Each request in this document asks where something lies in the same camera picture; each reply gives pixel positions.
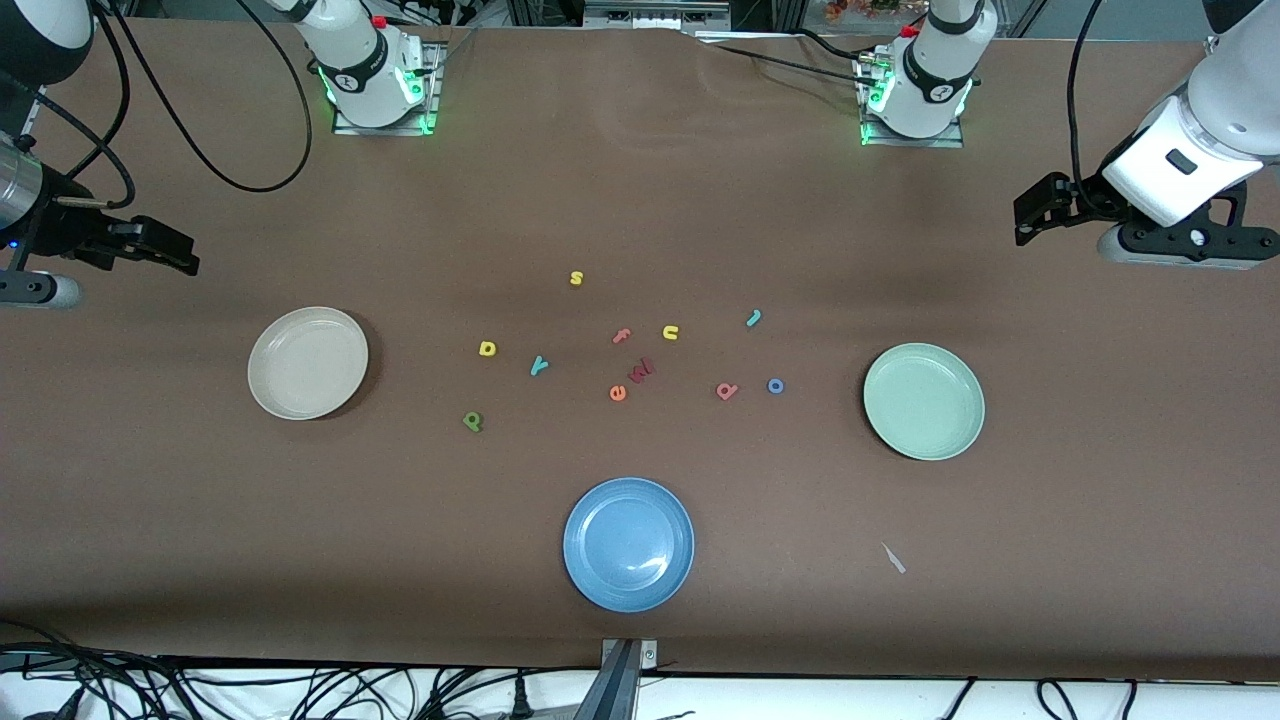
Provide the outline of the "light green plate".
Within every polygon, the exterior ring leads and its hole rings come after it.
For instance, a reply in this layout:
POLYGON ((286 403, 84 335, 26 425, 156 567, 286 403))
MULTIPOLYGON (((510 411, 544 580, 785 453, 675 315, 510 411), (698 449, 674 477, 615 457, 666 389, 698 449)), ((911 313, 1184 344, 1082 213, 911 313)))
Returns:
POLYGON ((861 401, 879 439, 918 461, 964 454, 986 423, 986 393, 977 374, 937 345, 905 343, 883 351, 867 370, 861 401))

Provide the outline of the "grey metal frame piece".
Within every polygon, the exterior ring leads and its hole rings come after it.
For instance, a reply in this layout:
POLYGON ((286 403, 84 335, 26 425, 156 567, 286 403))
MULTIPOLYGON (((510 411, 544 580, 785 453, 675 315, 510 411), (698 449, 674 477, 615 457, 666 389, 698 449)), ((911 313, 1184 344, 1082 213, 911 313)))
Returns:
POLYGON ((584 0, 588 29, 676 29, 730 32, 728 0, 584 0))

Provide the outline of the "brown table cover sheet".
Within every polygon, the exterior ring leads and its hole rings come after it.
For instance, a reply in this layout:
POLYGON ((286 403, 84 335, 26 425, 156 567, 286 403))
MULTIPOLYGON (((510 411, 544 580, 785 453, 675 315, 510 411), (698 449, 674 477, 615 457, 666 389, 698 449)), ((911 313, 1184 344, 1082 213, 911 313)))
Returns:
POLYGON ((200 274, 55 260, 78 307, 0 309, 0 618, 237 659, 590 666, 646 637, 677 673, 1280 679, 1280 263, 1014 243, 1012 200, 1066 165, 1068 42, 995 44, 963 149, 929 150, 864 147, 835 81, 669 31, 454 40, 435 135, 335 136, 312 82, 312 156, 265 195, 131 72, 132 211, 200 274), (288 421, 247 361, 301 307, 370 359, 288 421), (867 420, 905 343, 980 382, 956 457, 867 420), (646 612, 564 569, 571 509, 618 477, 696 537, 646 612))

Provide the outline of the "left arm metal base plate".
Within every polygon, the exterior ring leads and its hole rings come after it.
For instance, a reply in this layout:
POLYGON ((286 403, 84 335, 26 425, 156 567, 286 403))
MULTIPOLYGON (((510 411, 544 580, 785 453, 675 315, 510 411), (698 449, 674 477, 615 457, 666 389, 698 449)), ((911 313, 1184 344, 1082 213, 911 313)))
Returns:
POLYGON ((896 147, 919 149, 961 149, 963 128, 960 115, 965 109, 964 95, 955 109, 951 110, 948 124, 937 135, 925 138, 915 138, 899 133, 882 117, 873 113, 874 105, 882 102, 893 83, 891 45, 882 44, 872 50, 858 54, 858 59, 851 61, 855 77, 859 79, 872 79, 872 85, 861 85, 856 91, 860 114, 860 141, 863 146, 882 145, 896 147))

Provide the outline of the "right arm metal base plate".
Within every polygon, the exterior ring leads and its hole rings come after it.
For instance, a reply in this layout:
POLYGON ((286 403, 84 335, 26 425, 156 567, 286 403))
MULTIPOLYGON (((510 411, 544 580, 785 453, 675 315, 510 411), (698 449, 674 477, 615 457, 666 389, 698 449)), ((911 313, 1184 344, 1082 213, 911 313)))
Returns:
POLYGON ((323 70, 339 136, 428 137, 440 109, 448 46, 387 28, 381 64, 362 86, 349 72, 323 70))

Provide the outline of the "beige brown plate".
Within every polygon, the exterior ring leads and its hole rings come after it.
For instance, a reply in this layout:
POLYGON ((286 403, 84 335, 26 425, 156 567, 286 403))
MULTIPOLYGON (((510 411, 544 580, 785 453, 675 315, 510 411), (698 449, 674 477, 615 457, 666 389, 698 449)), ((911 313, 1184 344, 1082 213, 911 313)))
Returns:
POLYGON ((369 370, 364 328, 334 307, 301 307, 255 341, 247 383, 257 405, 288 421, 326 416, 355 397, 369 370))

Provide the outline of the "blue plate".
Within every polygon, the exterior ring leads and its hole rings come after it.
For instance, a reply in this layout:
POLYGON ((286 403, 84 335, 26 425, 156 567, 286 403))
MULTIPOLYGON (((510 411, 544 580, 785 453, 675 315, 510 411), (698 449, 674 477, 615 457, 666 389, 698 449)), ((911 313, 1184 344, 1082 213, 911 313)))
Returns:
POLYGON ((582 597, 611 612, 637 614, 678 593, 692 570, 696 537, 675 493, 646 478, 618 477, 571 509, 562 556, 582 597))

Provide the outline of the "orange artificial flowers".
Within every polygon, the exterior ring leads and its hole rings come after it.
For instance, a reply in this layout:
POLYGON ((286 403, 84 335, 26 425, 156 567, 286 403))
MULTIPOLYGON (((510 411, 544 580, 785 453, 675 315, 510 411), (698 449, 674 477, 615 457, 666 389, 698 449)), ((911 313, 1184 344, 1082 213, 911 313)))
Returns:
POLYGON ((906 24, 927 13, 931 0, 826 0, 828 23, 895 22, 906 24))

